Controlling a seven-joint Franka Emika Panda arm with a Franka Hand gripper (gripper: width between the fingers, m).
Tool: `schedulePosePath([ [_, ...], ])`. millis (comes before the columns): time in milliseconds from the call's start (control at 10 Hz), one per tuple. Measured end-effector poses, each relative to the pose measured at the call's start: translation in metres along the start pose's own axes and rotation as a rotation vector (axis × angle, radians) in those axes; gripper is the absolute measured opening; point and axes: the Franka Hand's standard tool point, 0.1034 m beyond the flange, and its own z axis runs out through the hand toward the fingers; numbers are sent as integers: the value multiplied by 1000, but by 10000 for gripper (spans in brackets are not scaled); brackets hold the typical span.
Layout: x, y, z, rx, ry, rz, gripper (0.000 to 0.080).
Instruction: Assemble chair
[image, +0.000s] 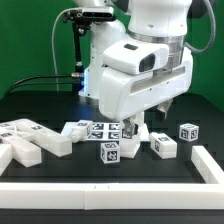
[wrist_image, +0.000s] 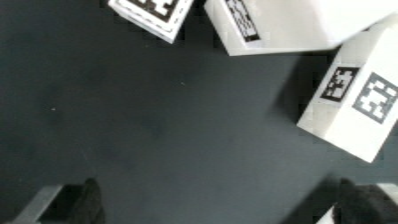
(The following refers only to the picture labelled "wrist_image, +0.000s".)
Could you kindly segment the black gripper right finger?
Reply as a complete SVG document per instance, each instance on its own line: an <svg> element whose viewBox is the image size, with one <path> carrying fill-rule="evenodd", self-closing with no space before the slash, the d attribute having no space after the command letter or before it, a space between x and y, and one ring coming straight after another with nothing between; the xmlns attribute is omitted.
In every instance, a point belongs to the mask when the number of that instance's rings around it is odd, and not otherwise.
<svg viewBox="0 0 398 224"><path fill-rule="evenodd" d="M334 205L336 224L398 224L398 185L375 183L357 185L339 182Z"/></svg>

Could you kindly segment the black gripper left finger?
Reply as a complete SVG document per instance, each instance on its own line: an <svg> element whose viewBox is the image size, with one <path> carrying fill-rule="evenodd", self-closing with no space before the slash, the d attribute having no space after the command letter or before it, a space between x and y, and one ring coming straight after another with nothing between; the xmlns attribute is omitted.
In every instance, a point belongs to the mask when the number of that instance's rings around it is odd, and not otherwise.
<svg viewBox="0 0 398 224"><path fill-rule="evenodd" d="M94 178L84 182L82 193L73 204L66 224L105 224L101 188Z"/></svg>

